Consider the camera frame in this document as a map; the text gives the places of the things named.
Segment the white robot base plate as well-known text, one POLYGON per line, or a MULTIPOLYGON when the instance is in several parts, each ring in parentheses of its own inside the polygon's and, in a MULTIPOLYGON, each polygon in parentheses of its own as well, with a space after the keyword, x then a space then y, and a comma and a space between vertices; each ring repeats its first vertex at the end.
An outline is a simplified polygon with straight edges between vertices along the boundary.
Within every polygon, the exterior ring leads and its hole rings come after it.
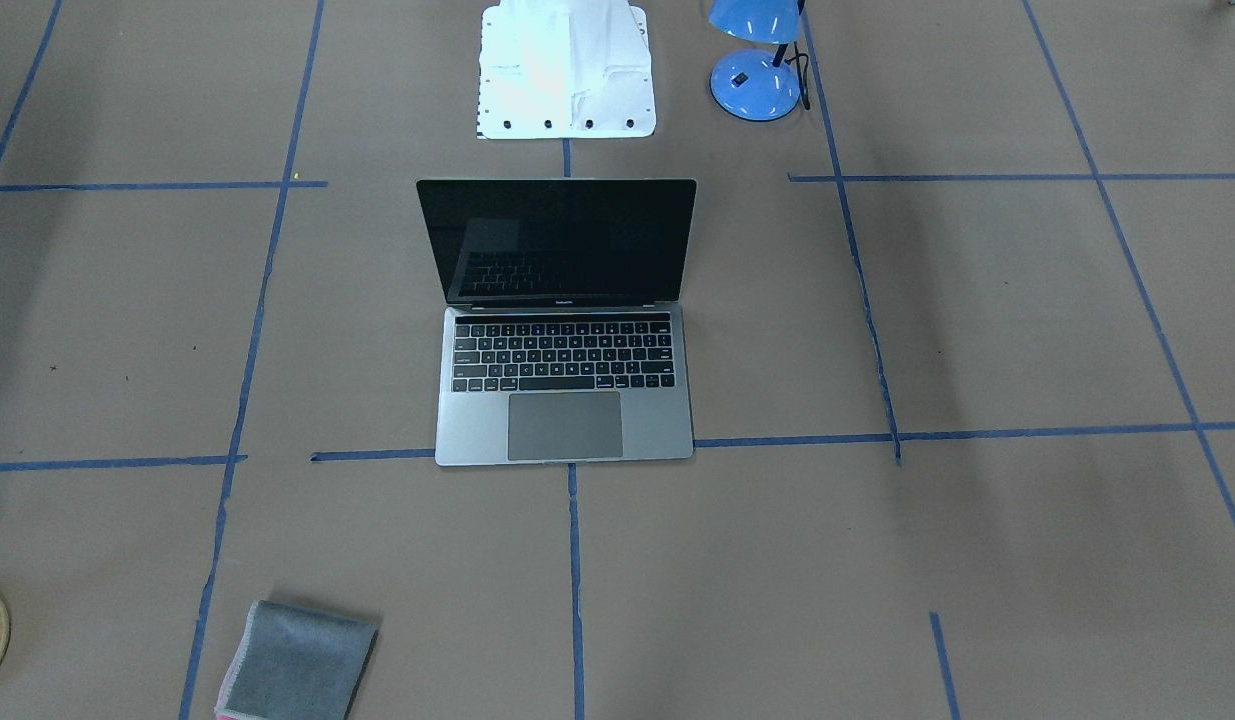
POLYGON ((480 14, 475 135, 643 138, 657 109, 648 19, 627 1, 499 1, 480 14))

